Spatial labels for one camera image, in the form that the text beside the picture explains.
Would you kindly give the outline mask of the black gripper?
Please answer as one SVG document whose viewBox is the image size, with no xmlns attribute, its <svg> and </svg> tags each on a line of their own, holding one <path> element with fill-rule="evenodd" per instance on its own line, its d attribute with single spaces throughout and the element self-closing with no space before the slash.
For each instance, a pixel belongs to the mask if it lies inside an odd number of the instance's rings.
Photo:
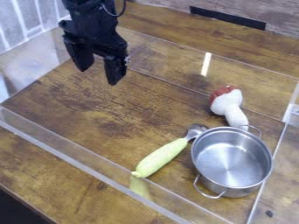
<svg viewBox="0 0 299 224">
<path fill-rule="evenodd" d="M 114 86 L 126 75 L 130 62 L 126 41 L 117 34 L 115 0 L 61 0 L 69 20 L 59 21 L 62 41 L 75 68 L 83 72 L 93 64 L 93 53 L 103 57 L 106 82 Z"/>
</svg>

